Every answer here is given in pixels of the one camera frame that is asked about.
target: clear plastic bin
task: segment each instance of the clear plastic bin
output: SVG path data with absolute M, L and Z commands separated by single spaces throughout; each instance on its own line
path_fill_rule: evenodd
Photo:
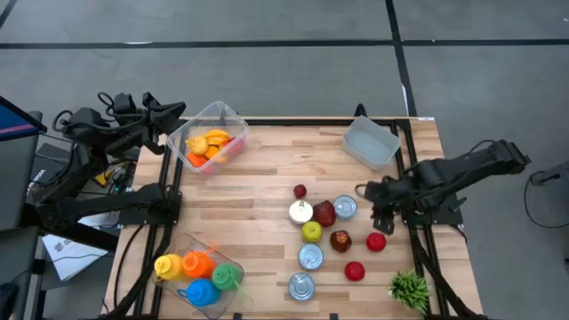
M 389 163 L 401 140 L 365 116 L 359 116 L 344 132 L 342 148 L 372 170 Z
M 172 244 L 170 244 L 168 249 L 166 249 L 166 252 L 164 253 L 164 255 L 166 255 L 168 253 L 175 253 L 175 254 L 178 254 L 179 256 L 183 257 L 188 252 L 192 252 L 192 251 L 194 251 L 194 252 L 207 252 L 210 249 L 211 248 L 209 246 L 202 244 L 201 242 L 197 241 L 193 236 L 190 236 L 188 234 L 181 234 L 180 236 L 176 237 L 176 239 L 174 240 L 174 242 Z M 227 258 L 223 254 L 216 252 L 216 251 L 213 251 L 213 252 L 209 253 L 208 255 L 210 258 L 214 259 L 215 262 L 217 262 L 218 266 L 220 264 L 230 264 L 233 267 L 235 267 L 235 269 L 237 270 L 237 279 L 236 280 L 239 284 L 241 284 L 241 282 L 243 281 L 244 270 L 240 264 L 234 262 L 233 260 Z M 167 290 L 171 294 L 180 298 L 181 301 L 184 301 L 185 303 L 188 303 L 190 306 L 200 310 L 204 314 L 204 316 L 207 316 L 208 319 L 217 319 L 220 316 L 222 316 L 223 313 L 225 312 L 225 309 L 227 309 L 229 304 L 231 304 L 231 302 L 236 297 L 236 295 L 239 294 L 237 290 L 224 290 L 221 292 L 220 300 L 217 301 L 216 303 L 214 303 L 212 305 L 204 306 L 204 307 L 196 307 L 196 306 L 192 305 L 191 303 L 189 303 L 187 298 L 183 298 L 178 294 L 179 289 L 182 289 L 183 291 L 185 291 L 188 288 L 188 286 L 192 283 L 192 281 L 195 279 L 188 280 L 188 281 L 163 280 L 162 278 L 160 278 L 156 275 L 156 271 L 152 272 L 151 278 L 152 278 L 152 282 L 155 285 L 161 286 L 162 288 L 164 288 L 165 290 Z
M 184 141 L 198 135 L 204 135 L 212 129 L 221 129 L 229 133 L 229 136 L 234 139 L 204 165 L 195 167 L 186 158 L 188 149 Z M 215 101 L 170 134 L 167 144 L 168 148 L 191 171 L 202 175 L 214 175 L 220 172 L 224 164 L 243 153 L 248 132 L 249 125 L 235 111 L 225 103 Z

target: green toy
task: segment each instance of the green toy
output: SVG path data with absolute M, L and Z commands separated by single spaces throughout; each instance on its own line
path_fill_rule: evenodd
M 389 295 L 401 304 L 420 311 L 423 315 L 427 313 L 429 288 L 427 288 L 425 278 L 417 276 L 413 270 L 397 271 L 397 274 L 391 279 Z

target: green plant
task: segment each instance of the green plant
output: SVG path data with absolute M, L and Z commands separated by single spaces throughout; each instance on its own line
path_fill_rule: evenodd
M 427 312 L 429 288 L 427 288 L 425 278 L 417 276 L 415 271 L 397 271 L 397 274 L 391 279 L 389 293 L 393 299 L 403 305 L 418 310 L 423 315 Z

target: wooden tabletop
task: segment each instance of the wooden tabletop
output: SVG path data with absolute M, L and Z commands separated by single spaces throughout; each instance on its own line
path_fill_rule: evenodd
M 442 157 L 437 126 L 432 119 L 411 118 L 413 141 L 420 160 Z M 216 243 L 217 250 L 245 270 L 244 288 L 253 304 L 236 299 L 223 318 L 234 312 L 251 318 L 322 318 L 337 313 L 341 319 L 414 319 L 421 315 L 388 297 L 389 281 L 398 270 L 413 268 L 413 256 L 406 226 L 396 220 L 396 230 L 388 237 L 383 252 L 369 252 L 365 238 L 373 231 L 371 204 L 357 199 L 354 186 L 368 180 L 380 180 L 385 174 L 397 177 L 395 160 L 380 172 L 372 172 L 341 149 L 342 134 L 347 127 L 336 126 L 250 126 L 246 151 L 228 164 L 220 175 L 202 178 L 190 170 L 182 171 L 180 191 L 183 207 L 180 221 L 173 229 L 172 241 L 181 233 L 198 240 Z M 409 165 L 405 139 L 402 137 L 405 166 Z M 162 162 L 142 149 L 134 187 L 158 181 Z M 169 179 L 172 180 L 173 167 Z M 300 228 L 288 218 L 294 201 L 293 187 L 304 184 L 306 200 L 318 204 L 336 196 L 350 195 L 357 200 L 356 217 L 336 223 L 325 230 L 320 247 L 325 263 L 310 271 L 317 284 L 314 299 L 291 300 L 287 291 L 289 278 L 301 272 L 297 261 L 302 246 Z M 112 308 L 112 294 L 118 261 L 126 242 L 136 227 L 121 232 L 115 263 L 108 282 L 105 301 Z M 332 250 L 329 236 L 345 229 L 353 239 L 346 253 Z M 446 280 L 466 305 L 481 313 L 469 254 L 464 239 L 447 226 L 433 227 L 440 267 Z M 119 300 L 140 274 L 148 227 L 133 241 L 124 261 L 118 285 Z M 156 245 L 162 234 L 158 232 Z M 365 278 L 351 283 L 343 275 L 347 262 L 357 260 L 365 267 Z M 150 311 L 153 284 L 148 284 L 144 312 Z M 436 297 L 431 297 L 433 313 L 438 312 Z M 203 318 L 189 304 L 164 292 L 160 319 Z

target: red ball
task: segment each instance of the red ball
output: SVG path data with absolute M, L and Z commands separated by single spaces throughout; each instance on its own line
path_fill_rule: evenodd
M 302 199 L 306 195 L 306 187 L 304 185 L 298 185 L 294 187 L 294 196 L 297 199 Z
M 349 262 L 344 268 L 344 275 L 349 281 L 360 281 L 365 276 L 364 266 L 356 261 Z
M 380 252 L 385 249 L 385 245 L 387 244 L 387 240 L 385 236 L 381 233 L 372 232 L 367 239 L 365 239 L 365 245 L 367 245 L 367 249 L 373 252 Z

